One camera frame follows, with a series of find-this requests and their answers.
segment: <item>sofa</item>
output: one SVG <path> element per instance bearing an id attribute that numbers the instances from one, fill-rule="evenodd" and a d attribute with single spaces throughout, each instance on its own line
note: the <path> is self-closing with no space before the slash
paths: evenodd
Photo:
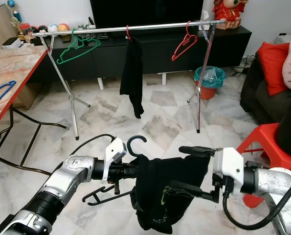
<path id="1" fill-rule="evenodd" d="M 291 103 L 291 90 L 270 96 L 258 53 L 248 70 L 241 91 L 240 105 L 252 112 L 260 124 L 280 122 Z"/>

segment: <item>green hanger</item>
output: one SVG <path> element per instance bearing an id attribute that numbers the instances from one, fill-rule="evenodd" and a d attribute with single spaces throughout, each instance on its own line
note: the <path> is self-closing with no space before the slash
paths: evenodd
<path id="1" fill-rule="evenodd" d="M 70 60 L 76 59 L 76 58 L 78 58 L 78 57 L 80 57 L 80 56 L 83 56 L 84 54 L 87 54 L 88 52 L 92 51 L 93 49 L 95 49 L 96 47 L 99 47 L 99 46 L 101 45 L 101 41 L 98 40 L 98 39 L 86 39 L 86 38 L 85 38 L 85 39 L 79 39 L 78 37 L 76 37 L 76 36 L 73 35 L 73 32 L 74 32 L 75 30 L 76 30 L 76 29 L 74 28 L 74 29 L 72 30 L 72 32 L 71 32 L 72 37 L 75 38 L 75 42 L 74 42 L 73 44 L 71 44 L 71 45 L 70 45 L 66 50 L 64 50 L 63 53 L 60 55 L 61 62 L 59 62 L 59 59 L 57 59 L 56 63 L 59 64 L 59 65 L 61 65 L 61 64 L 63 64 L 63 63 L 66 63 L 66 62 L 68 62 L 68 61 L 70 61 Z M 75 46 L 75 45 L 78 44 L 78 41 L 80 41 L 80 42 L 82 43 L 82 45 L 80 45 L 80 46 L 77 47 L 77 46 Z M 64 59 L 63 59 L 63 55 L 64 55 L 66 52 L 68 52 L 72 47 L 74 47 L 75 50 L 77 50 L 77 49 L 79 49 L 79 48 L 84 47 L 84 45 L 85 45 L 84 42 L 92 42 L 92 41 L 95 41 L 95 42 L 96 42 L 96 45 L 95 45 L 94 47 L 92 47 L 91 49 L 89 49 L 89 50 L 83 52 L 83 53 L 80 54 L 80 55 L 76 55 L 76 56 L 74 56 L 74 57 L 72 57 L 72 58 L 70 58 L 70 59 L 67 59 L 67 60 L 64 60 Z"/>

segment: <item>red table edge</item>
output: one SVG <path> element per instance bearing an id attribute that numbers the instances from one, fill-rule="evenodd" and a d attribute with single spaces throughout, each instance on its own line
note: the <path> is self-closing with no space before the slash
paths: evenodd
<path id="1" fill-rule="evenodd" d="M 2 109 L 2 111 L 0 112 L 0 120 L 1 118 L 4 116 L 4 114 L 6 113 L 6 111 L 8 110 L 9 106 L 13 103 L 13 101 L 16 99 L 17 95 L 19 94 L 19 92 L 22 91 L 23 87 L 26 85 L 27 81 L 29 80 L 29 78 L 31 77 L 31 75 L 33 74 L 33 72 L 36 70 L 36 68 L 39 66 L 39 64 L 41 63 L 41 61 L 44 59 L 44 57 L 47 54 L 47 50 L 43 53 L 43 55 L 39 58 L 38 62 L 33 66 L 33 68 L 31 69 L 30 73 L 27 75 L 27 77 L 25 78 L 25 80 L 21 83 L 21 85 L 18 87 L 18 89 L 16 90 L 16 92 L 13 94 L 13 96 L 9 99 L 8 103 L 5 105 L 5 107 Z"/>

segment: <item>red stool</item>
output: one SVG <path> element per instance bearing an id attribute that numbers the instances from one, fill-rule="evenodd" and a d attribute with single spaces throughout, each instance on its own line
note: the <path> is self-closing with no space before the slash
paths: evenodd
<path id="1" fill-rule="evenodd" d="M 270 159 L 270 168 L 283 167 L 291 170 L 291 156 L 285 153 L 277 144 L 275 133 L 278 123 L 260 125 L 237 148 L 239 153 L 264 150 Z M 263 149 L 246 150 L 253 142 L 259 142 Z M 264 199 L 253 195 L 245 195 L 243 201 L 250 208 L 257 207 Z"/>

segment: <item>clothes rack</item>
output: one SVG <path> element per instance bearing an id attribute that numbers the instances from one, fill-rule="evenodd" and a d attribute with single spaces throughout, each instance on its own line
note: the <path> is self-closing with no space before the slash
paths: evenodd
<path id="1" fill-rule="evenodd" d="M 210 49 L 212 46 L 212 42 L 213 42 L 215 30 L 216 30 L 216 25 L 217 24 L 224 24 L 224 23 L 225 23 L 225 20 L 217 20 L 217 21 L 193 21 L 190 23 L 185 22 L 185 23 L 166 23 L 166 24 L 154 24 L 154 25 L 142 25 L 142 26 L 129 26 L 129 31 L 131 31 L 131 30 L 186 27 L 187 25 L 188 26 L 201 26 L 203 36 L 207 42 L 207 50 L 206 50 L 206 54 L 205 54 L 205 58 L 204 58 L 203 68 L 201 71 L 201 78 L 200 78 L 199 85 L 196 87 L 194 94 L 187 100 L 187 102 L 190 102 L 195 95 L 197 95 L 197 97 L 198 97 L 198 102 L 197 102 L 197 106 L 198 106 L 197 133 L 200 132 L 201 85 L 202 85 L 202 81 L 203 81 L 203 76 L 205 73 L 208 57 L 210 54 Z M 210 33 L 208 33 L 209 35 L 207 35 L 207 33 L 205 31 L 205 29 L 203 27 L 204 25 L 210 26 L 210 30 L 209 30 Z M 97 28 L 97 29 L 76 30 L 76 31 L 73 31 L 73 34 L 77 35 L 77 34 L 87 34 L 87 33 L 106 33 L 106 32 L 119 32 L 119 31 L 126 31 L 126 30 L 127 30 L 127 27 Z M 70 89 L 67 81 L 64 80 L 62 74 L 60 73 L 60 71 L 59 71 L 59 69 L 58 69 L 58 67 L 57 67 L 57 65 L 52 57 L 52 50 L 53 50 L 55 36 L 56 35 L 66 35 L 66 34 L 71 34 L 71 33 L 72 33 L 72 31 L 70 30 L 70 31 L 58 31 L 58 32 L 46 32 L 46 33 L 33 33 L 32 36 L 39 37 L 41 39 L 41 42 L 44 45 L 44 47 L 46 48 L 47 54 L 48 54 L 48 56 L 53 64 L 66 92 L 69 95 L 74 132 L 75 132 L 76 140 L 78 140 L 79 135 L 78 135 L 78 128 L 77 128 L 76 113 L 75 113 L 75 108 L 74 108 L 74 101 L 78 101 L 78 102 L 80 102 L 88 107 L 90 107 L 90 105 L 87 104 L 86 102 L 78 99 L 77 97 L 75 97 L 75 95 L 71 92 L 71 89 Z M 50 43 L 49 47 L 47 46 L 47 44 L 44 41 L 44 37 L 46 37 L 46 36 L 51 36 L 51 43 Z"/>

